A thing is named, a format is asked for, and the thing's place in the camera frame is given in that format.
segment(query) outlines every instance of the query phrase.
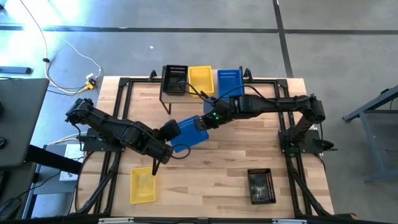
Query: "black basket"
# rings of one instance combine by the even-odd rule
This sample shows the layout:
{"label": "black basket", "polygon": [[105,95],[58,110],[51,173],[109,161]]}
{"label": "black basket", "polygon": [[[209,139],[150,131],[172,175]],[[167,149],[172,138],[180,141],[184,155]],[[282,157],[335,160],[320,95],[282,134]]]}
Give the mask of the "black basket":
{"label": "black basket", "polygon": [[167,95],[184,95],[186,84],[178,83],[187,81],[188,66],[184,65],[166,65],[163,71],[163,87],[162,91]]}
{"label": "black basket", "polygon": [[252,205],[276,203],[271,169],[249,169],[248,179]]}

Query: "desk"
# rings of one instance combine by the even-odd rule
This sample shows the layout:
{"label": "desk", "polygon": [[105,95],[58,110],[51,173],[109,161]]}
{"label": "desk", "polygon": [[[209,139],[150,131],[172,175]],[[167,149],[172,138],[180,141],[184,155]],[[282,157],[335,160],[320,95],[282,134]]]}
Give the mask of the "desk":
{"label": "desk", "polygon": [[[97,108],[113,113],[120,77],[104,77]],[[287,79],[290,95],[306,94],[303,79]],[[275,97],[271,85],[253,84],[265,97]],[[170,119],[181,120],[203,114],[203,104],[176,104],[168,115],[159,102],[159,83],[135,83],[128,118],[152,128],[161,127]],[[122,96],[124,105],[126,96]],[[119,118],[123,113],[121,106]],[[301,117],[295,113],[295,120]],[[209,130],[210,138],[192,149],[184,160],[171,159],[160,165],[156,176],[156,201],[131,205],[130,170],[151,166],[152,159],[126,150],[121,159],[111,215],[129,217],[229,217],[275,218],[294,217],[284,156],[280,153],[277,113],[228,123]],[[81,207],[98,185],[104,153],[94,152],[83,168],[79,183],[78,206]],[[321,162],[314,155],[304,154],[307,183],[314,196],[333,213],[328,184]],[[271,168],[277,203],[251,205],[247,169]],[[101,210],[105,207],[105,188]],[[300,208],[304,211],[298,190]]]}

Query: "concrete floor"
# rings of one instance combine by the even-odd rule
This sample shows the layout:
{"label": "concrete floor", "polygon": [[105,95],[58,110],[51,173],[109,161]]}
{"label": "concrete floor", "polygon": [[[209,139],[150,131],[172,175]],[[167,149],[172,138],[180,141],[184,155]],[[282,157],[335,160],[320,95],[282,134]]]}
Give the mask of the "concrete floor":
{"label": "concrete floor", "polygon": [[[42,25],[106,27],[273,28],[272,0],[25,0]],[[286,29],[398,29],[398,1],[279,0]],[[19,1],[8,0],[2,24],[28,24],[26,31],[0,31],[0,64],[34,68],[44,77],[44,46]],[[249,67],[256,77],[286,77],[278,34],[62,33],[46,32],[50,76],[66,87],[82,86],[98,70],[65,44],[66,38],[93,57],[104,75],[149,75],[165,64]],[[364,183],[374,163],[362,124],[341,117],[397,85],[396,35],[287,35],[296,78],[325,107],[325,139],[339,149],[325,153],[326,175],[336,213],[356,213],[363,220],[398,220],[398,179]],[[47,93],[32,144],[42,146],[76,132],[64,122],[77,98],[97,100],[95,91],[67,97]],[[398,108],[398,101],[393,104]],[[59,215],[69,205],[64,195],[39,197],[35,217]]]}

